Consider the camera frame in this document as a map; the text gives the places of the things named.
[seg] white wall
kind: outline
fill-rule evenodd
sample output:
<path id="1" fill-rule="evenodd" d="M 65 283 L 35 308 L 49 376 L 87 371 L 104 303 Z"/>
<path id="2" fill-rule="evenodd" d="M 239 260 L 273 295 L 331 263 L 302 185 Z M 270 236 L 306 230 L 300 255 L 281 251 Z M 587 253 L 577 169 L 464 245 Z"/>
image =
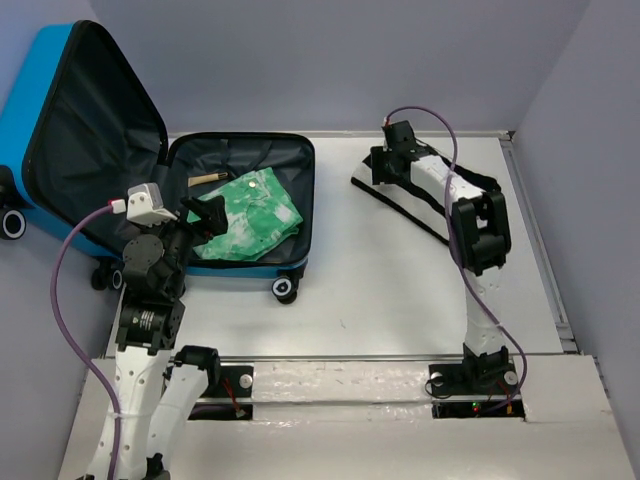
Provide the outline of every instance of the white wall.
<path id="1" fill-rule="evenodd" d="M 588 0 L 91 3 L 180 132 L 377 130 L 402 104 L 515 129 Z"/>
<path id="2" fill-rule="evenodd" d="M 40 27 L 94 17 L 86 0 L 1 3 L 0 108 Z M 59 246 L 32 225 L 21 240 L 0 241 L 2 479 L 56 477 L 75 415 L 85 369 L 58 332 L 49 304 L 49 276 Z M 113 320 L 115 298 L 91 290 L 93 267 L 78 252 L 69 254 L 60 301 L 80 344 L 97 354 Z"/>
<path id="3" fill-rule="evenodd" d="M 593 0 L 515 145 L 571 326 L 640 476 L 640 2 Z"/>

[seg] black bracket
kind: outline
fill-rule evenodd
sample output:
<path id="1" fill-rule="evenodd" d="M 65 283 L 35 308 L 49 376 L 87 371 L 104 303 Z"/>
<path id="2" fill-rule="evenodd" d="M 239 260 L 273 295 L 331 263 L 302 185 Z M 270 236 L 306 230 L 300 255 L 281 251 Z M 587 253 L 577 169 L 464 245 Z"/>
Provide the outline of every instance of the black bracket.
<path id="1" fill-rule="evenodd" d="M 243 375 L 251 377 L 252 382 L 248 387 L 243 386 L 240 381 Z M 252 365 L 223 365 L 220 371 L 220 379 L 228 379 L 231 385 L 231 391 L 236 398 L 251 398 L 253 392 L 253 366 Z M 220 384 L 213 386 L 209 384 L 209 388 L 202 394 L 203 398 L 229 398 L 229 393 Z"/>
<path id="2" fill-rule="evenodd" d="M 515 392 L 518 377 L 506 347 L 480 356 L 474 355 L 466 346 L 464 351 L 465 356 L 459 363 L 429 365 L 429 381 L 425 386 L 429 395 L 445 400 L 454 396 L 491 396 L 507 392 L 512 395 Z"/>
<path id="3" fill-rule="evenodd" d="M 478 219 L 485 222 L 478 225 Z M 462 198 L 452 205 L 451 221 L 462 267 L 476 275 L 491 267 L 502 267 L 511 250 L 507 204 L 501 192 Z"/>
<path id="4" fill-rule="evenodd" d="M 193 365 L 198 367 L 199 370 L 206 370 L 209 379 L 208 388 L 215 388 L 220 382 L 222 367 L 220 366 L 218 350 L 215 348 L 186 345 L 176 354 L 173 363 L 178 367 L 180 365 Z"/>
<path id="5" fill-rule="evenodd" d="M 419 154 L 432 152 L 431 147 L 418 144 L 411 124 L 404 120 L 382 127 L 387 148 L 371 148 L 371 182 L 373 185 L 411 182 L 411 162 Z"/>

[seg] white panel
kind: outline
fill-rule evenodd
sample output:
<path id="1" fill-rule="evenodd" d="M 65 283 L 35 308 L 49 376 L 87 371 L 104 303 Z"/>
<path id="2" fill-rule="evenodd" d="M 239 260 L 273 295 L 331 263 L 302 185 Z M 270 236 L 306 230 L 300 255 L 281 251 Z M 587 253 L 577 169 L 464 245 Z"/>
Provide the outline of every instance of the white panel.
<path id="1" fill-rule="evenodd" d="M 640 2 L 593 1 L 515 147 L 578 345 L 640 476 Z"/>
<path id="2" fill-rule="evenodd" d="M 170 132 L 372 130 L 416 103 L 515 129 L 589 3 L 91 1 Z"/>

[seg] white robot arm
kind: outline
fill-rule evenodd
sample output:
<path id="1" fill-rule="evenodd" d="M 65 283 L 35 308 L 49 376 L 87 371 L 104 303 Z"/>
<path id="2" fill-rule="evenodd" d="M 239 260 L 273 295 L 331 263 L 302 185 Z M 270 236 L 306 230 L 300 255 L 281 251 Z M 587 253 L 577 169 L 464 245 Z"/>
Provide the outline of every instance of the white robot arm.
<path id="1" fill-rule="evenodd" d="M 223 197 L 206 204 L 187 199 L 183 204 L 200 220 L 189 224 L 162 205 L 156 184 L 128 191 L 127 220 L 143 233 L 123 252 L 123 293 L 118 319 L 116 373 L 113 381 L 120 413 L 113 406 L 105 418 L 100 442 L 85 480 L 168 479 L 168 468 L 182 429 L 194 404 L 220 379 L 220 358 L 215 349 L 187 346 L 175 357 L 171 378 L 162 393 L 171 350 L 184 314 L 180 296 L 191 250 L 210 235 L 226 232 Z"/>
<path id="2" fill-rule="evenodd" d="M 449 245 L 444 198 L 450 162 L 419 144 L 409 122 L 383 127 L 385 146 L 373 147 L 351 182 L 391 206 Z M 456 168 L 450 183 L 452 227 L 457 257 L 470 287 L 494 314 L 501 267 L 511 248 L 504 196 L 494 179 Z M 436 398 L 487 395 L 496 382 L 513 391 L 517 376 L 500 328 L 465 290 L 467 333 L 464 360 L 431 368 Z"/>

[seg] blue suitcase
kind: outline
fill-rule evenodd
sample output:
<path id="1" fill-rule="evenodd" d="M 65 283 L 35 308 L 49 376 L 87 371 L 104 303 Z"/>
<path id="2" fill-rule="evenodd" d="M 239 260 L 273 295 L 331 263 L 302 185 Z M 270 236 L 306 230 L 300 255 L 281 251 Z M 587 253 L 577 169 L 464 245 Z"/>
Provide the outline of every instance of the blue suitcase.
<path id="1" fill-rule="evenodd" d="M 276 278 L 274 295 L 283 303 L 295 300 L 311 248 L 311 142 L 284 133 L 195 133 L 169 145 L 160 114 L 99 24 L 81 21 L 39 32 L 0 116 L 0 142 L 0 236 L 9 239 L 24 232 L 22 214 L 64 238 L 85 215 L 134 185 L 156 182 L 165 206 L 177 210 L 180 198 L 214 188 L 189 188 L 189 177 L 224 172 L 232 179 L 271 167 L 303 217 L 299 234 L 254 262 L 194 254 L 189 273 Z M 74 246 L 101 260 L 93 286 L 117 288 L 119 256 L 135 227 L 112 215 L 82 233 Z"/>

